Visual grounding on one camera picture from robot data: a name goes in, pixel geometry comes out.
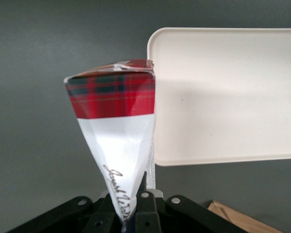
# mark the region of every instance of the red tartan pattern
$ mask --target red tartan pattern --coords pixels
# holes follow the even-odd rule
[[[76,77],[68,81],[66,88],[77,118],[154,113],[155,80],[147,72]]]

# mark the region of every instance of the wooden edge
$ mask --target wooden edge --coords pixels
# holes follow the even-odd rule
[[[231,209],[215,200],[211,202],[208,210],[230,221],[234,225],[242,228],[249,233],[283,233],[273,227],[270,227],[256,219],[244,215],[236,210]]]

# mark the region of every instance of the gray background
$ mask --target gray background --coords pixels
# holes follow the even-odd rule
[[[0,0],[0,232],[106,189],[63,78],[146,58],[161,27],[291,28],[291,0]],[[157,166],[157,188],[291,233],[291,160]]]

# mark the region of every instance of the cone-shaped bag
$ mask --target cone-shaped bag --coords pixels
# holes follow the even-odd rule
[[[125,227],[150,153],[155,79],[149,60],[98,67],[64,80],[87,145]]]

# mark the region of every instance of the white plastic tray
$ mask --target white plastic tray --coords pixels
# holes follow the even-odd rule
[[[291,29],[163,28],[147,54],[158,165],[291,158]]]

